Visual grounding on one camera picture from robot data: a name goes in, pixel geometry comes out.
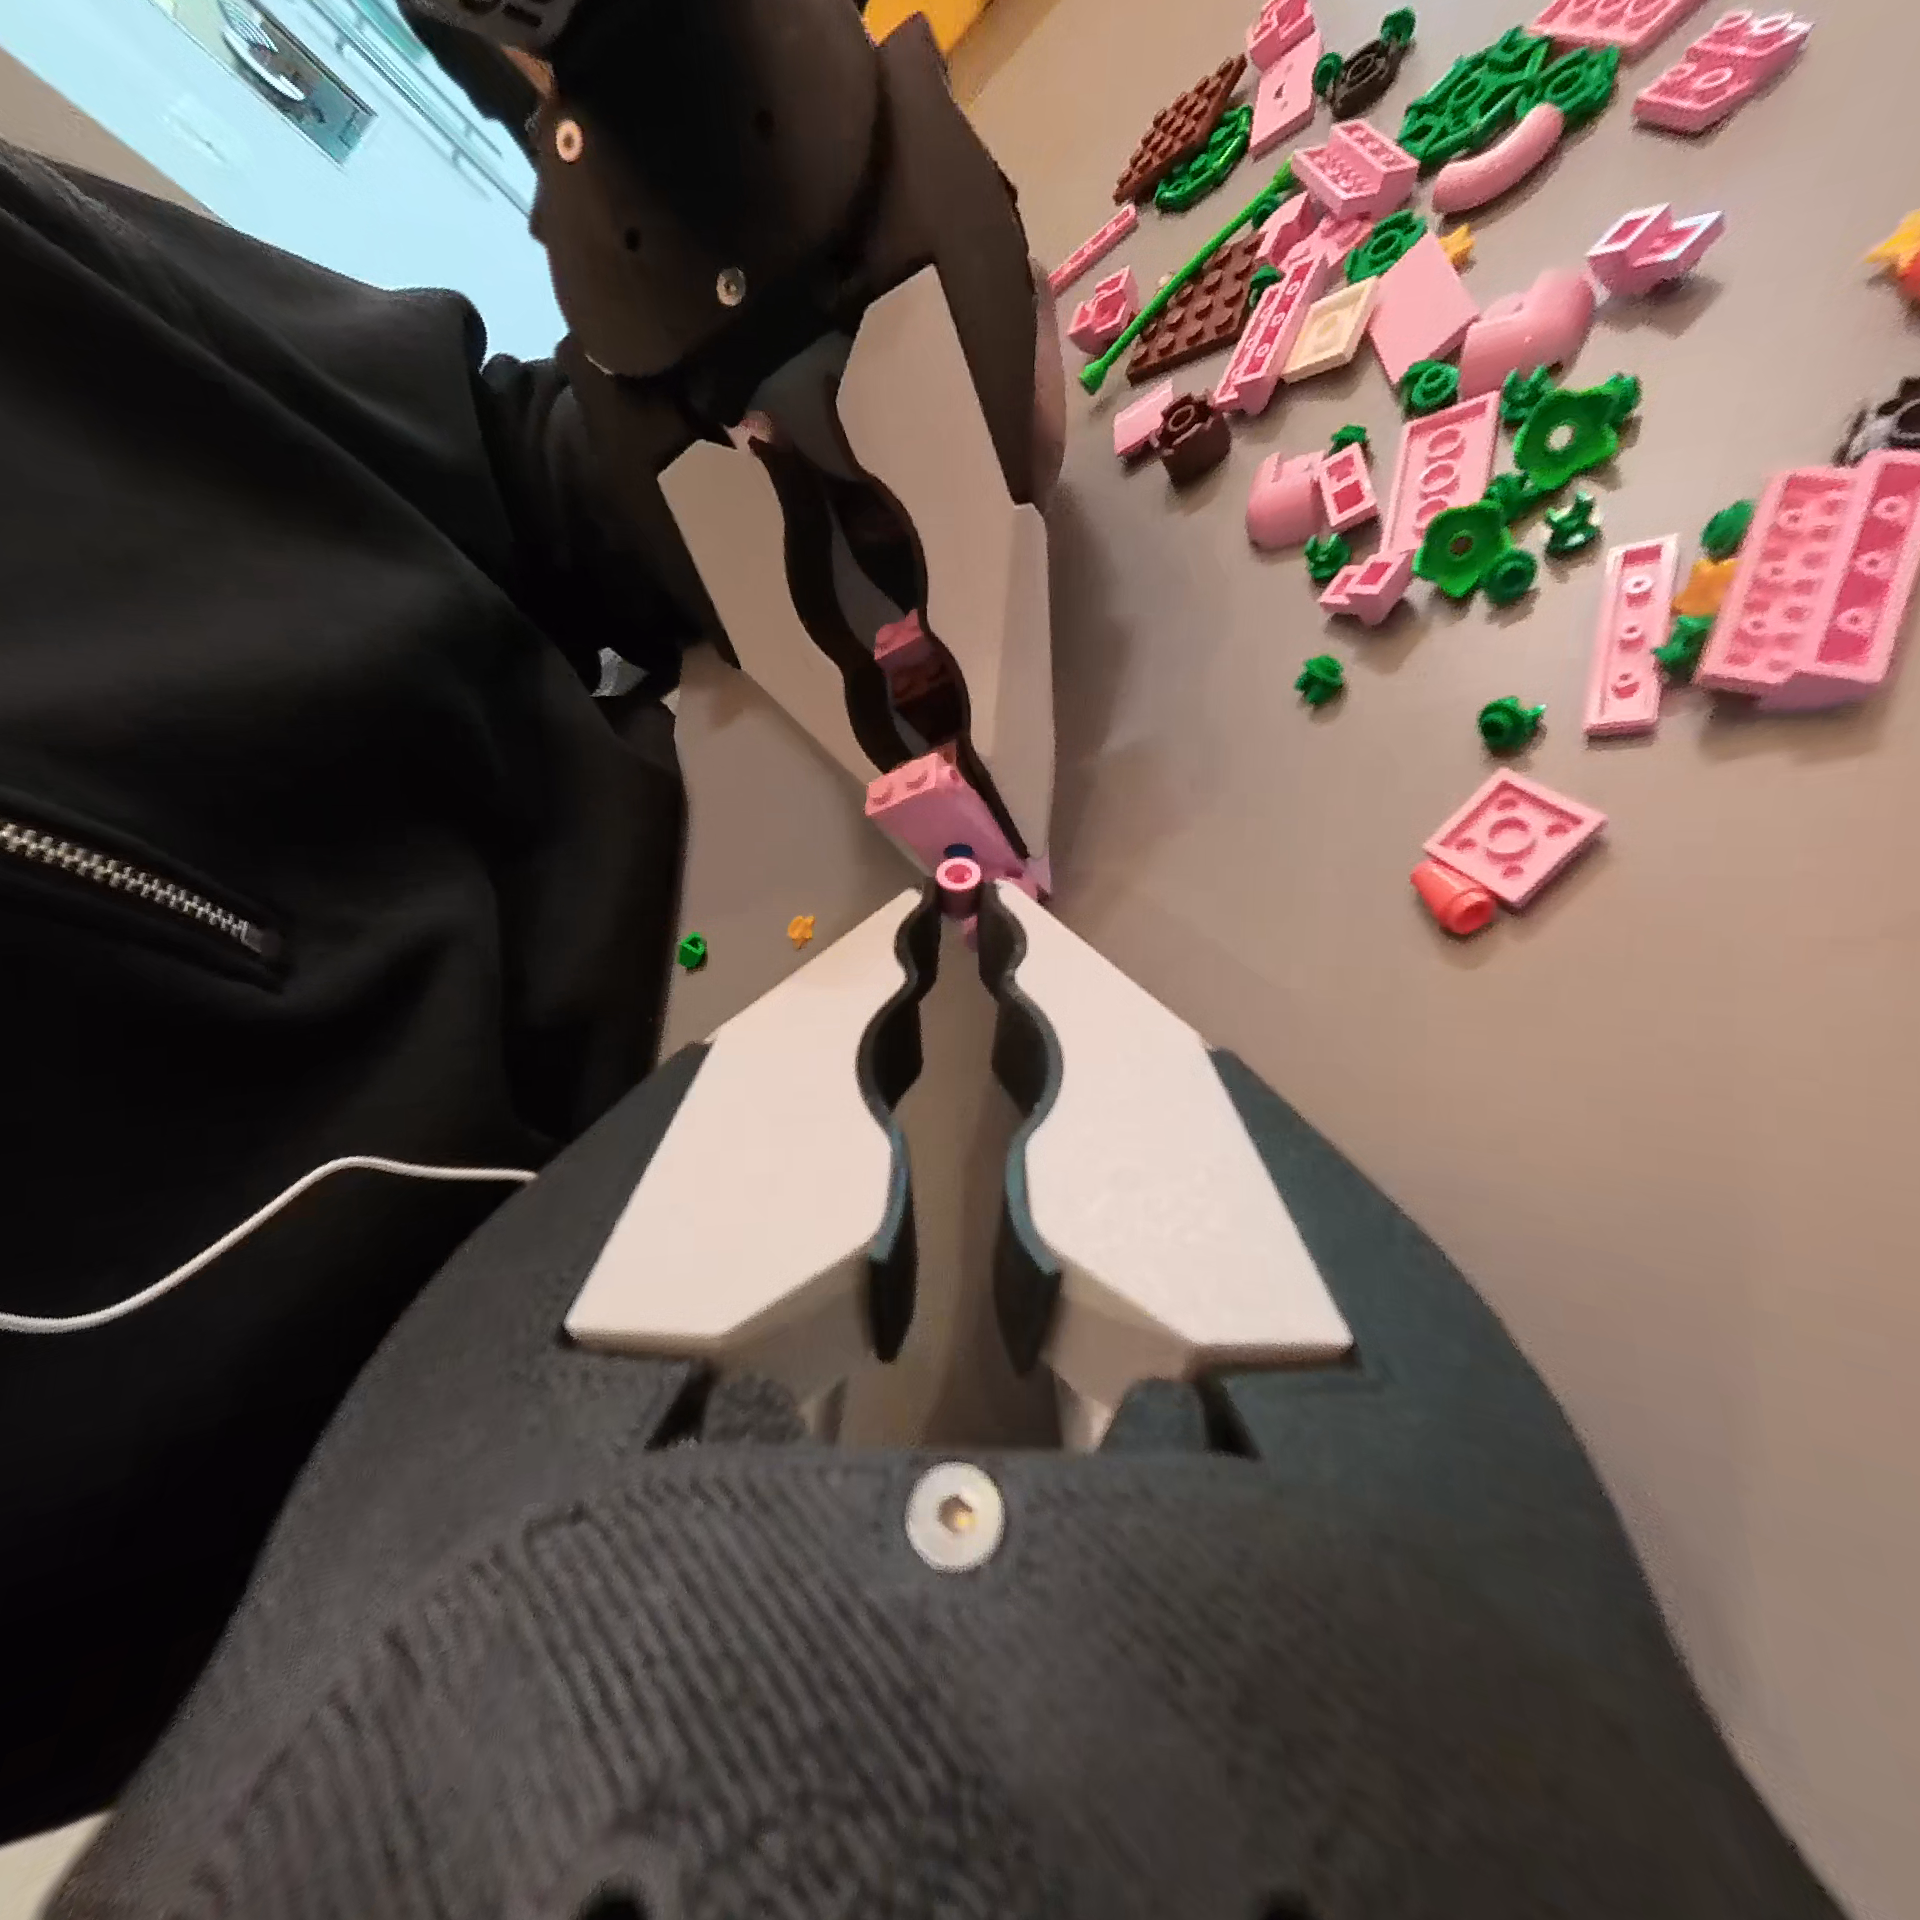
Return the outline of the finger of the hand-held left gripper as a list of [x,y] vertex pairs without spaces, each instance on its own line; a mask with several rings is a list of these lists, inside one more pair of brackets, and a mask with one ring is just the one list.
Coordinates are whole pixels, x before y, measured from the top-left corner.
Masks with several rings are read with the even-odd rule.
[[941,276],[873,302],[832,412],[857,474],[897,512],[914,563],[914,642],[877,646],[889,715],[912,758],[945,761],[971,826],[920,830],[925,857],[966,843],[1051,896],[1056,778],[1049,535],[1017,500],[977,393]]
[[822,468],[781,438],[698,442],[661,489],[737,667],[857,784],[898,768],[875,658],[898,608],[854,563]]

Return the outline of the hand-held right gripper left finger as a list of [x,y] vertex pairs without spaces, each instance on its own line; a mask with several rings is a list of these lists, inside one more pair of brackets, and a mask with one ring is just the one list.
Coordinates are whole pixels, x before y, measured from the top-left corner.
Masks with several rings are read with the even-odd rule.
[[780,1386],[836,1430],[920,1283],[897,1107],[921,1078],[940,898],[904,892],[689,1049],[690,1080],[565,1318],[596,1354]]

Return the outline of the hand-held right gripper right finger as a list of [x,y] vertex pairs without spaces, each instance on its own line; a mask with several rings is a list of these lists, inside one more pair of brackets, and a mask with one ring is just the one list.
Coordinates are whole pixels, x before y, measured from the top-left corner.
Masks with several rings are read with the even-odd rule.
[[1324,1370],[1354,1334],[1214,1049],[1012,886],[982,890],[993,1072],[1017,1110],[993,1297],[1067,1449],[1142,1384]]

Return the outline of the pink brown brick assembly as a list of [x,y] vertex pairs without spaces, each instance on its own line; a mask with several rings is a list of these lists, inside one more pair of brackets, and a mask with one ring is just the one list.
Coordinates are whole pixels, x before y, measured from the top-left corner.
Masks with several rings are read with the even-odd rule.
[[867,818],[928,872],[950,857],[948,848],[966,848],[987,881],[1010,881],[1049,900],[1049,857],[1017,850],[989,793],[964,767],[964,689],[920,612],[882,625],[873,657],[894,715],[928,747],[872,780]]

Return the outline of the pile of toy bricks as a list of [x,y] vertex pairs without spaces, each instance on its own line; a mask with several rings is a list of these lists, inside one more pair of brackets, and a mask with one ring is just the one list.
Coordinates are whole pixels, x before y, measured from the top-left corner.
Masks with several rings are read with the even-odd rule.
[[[1605,538],[1585,478],[1644,412],[1633,372],[1578,380],[1595,319],[1670,305],[1731,230],[1670,196],[1561,242],[1517,290],[1474,290],[1474,215],[1515,207],[1630,92],[1680,154],[1809,52],[1804,4],[1526,4],[1394,106],[1420,4],[1328,44],[1326,4],[1262,4],[1242,44],[1131,145],[1115,212],[1056,266],[1070,384],[1104,399],[1114,456],[1185,489],[1233,433],[1369,352],[1402,412],[1345,424],[1253,475],[1253,548],[1298,552],[1331,617],[1369,628],[1411,583],[1526,601],[1542,560]],[[1915,378],[1859,408],[1835,454],[1768,475],[1694,542],[1605,548],[1578,727],[1649,737],[1668,687],[1757,714],[1878,695],[1915,620]]]

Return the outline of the pink square plate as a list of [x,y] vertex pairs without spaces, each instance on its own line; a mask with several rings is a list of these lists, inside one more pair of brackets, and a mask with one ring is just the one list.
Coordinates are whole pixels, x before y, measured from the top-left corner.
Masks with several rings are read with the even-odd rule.
[[1520,912],[1610,826],[1610,817],[1539,780],[1496,771],[1425,840],[1429,860]]

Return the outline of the person's black jacket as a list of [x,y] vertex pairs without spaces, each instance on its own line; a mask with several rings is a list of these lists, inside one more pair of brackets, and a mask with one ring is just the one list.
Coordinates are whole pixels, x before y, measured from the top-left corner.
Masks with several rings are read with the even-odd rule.
[[[675,722],[507,592],[453,292],[5,145],[5,1315],[331,1162],[538,1171],[654,1065]],[[512,1194],[341,1169],[3,1343],[5,1841],[106,1809]]]

